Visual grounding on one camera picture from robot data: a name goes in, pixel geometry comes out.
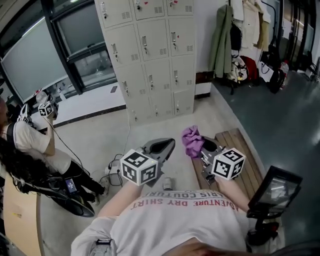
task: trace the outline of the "locker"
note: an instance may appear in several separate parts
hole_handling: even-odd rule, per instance
[[[140,97],[139,100],[129,99],[126,106],[131,124],[145,122],[153,116],[147,95]]]
[[[159,92],[151,96],[151,109],[158,118],[170,117],[172,112],[171,91]]]
[[[165,0],[168,15],[194,15],[194,0]]]
[[[177,91],[173,94],[174,114],[176,116],[189,114],[193,111],[195,91],[193,89]]]
[[[170,63],[168,59],[148,62],[145,65],[147,86],[151,94],[166,92],[171,89]]]
[[[132,0],[136,20],[165,16],[164,2],[161,0]]]
[[[134,25],[122,26],[104,32],[108,52],[114,67],[140,62]]]
[[[105,28],[133,21],[129,0],[98,0],[98,4]]]
[[[195,24],[193,18],[169,19],[172,56],[190,55],[195,51]]]
[[[167,30],[164,19],[138,23],[138,31],[145,61],[168,57]]]
[[[181,91],[194,86],[194,62],[193,55],[178,56],[172,58],[172,90]]]
[[[145,76],[141,64],[120,67],[115,70],[123,97],[140,101],[147,95]]]

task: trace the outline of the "black hair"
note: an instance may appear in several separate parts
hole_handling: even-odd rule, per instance
[[[40,159],[18,150],[0,136],[0,162],[11,177],[23,179],[34,186],[43,185],[50,175],[50,170]]]

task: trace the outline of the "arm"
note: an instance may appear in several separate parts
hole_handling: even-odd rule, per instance
[[[98,217],[119,216],[132,202],[138,199],[144,186],[128,181],[101,209]]]
[[[50,117],[48,117],[46,120],[48,121],[46,135],[50,137],[50,141],[46,150],[44,151],[44,154],[48,156],[53,156],[56,153],[55,132],[54,132],[54,129],[52,128],[54,120],[53,118],[50,118]]]
[[[229,198],[245,213],[249,210],[249,199],[234,180],[226,180],[218,176],[215,176],[215,180],[218,183],[222,194]]]

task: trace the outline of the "purple towel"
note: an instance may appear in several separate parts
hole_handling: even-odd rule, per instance
[[[200,136],[197,125],[188,127],[182,132],[182,143],[189,157],[198,158],[205,140]]]

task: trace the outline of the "green jacket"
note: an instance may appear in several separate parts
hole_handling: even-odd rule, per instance
[[[220,7],[216,13],[216,28],[212,36],[209,56],[209,71],[215,71],[218,78],[231,72],[231,39],[233,9],[229,5]]]

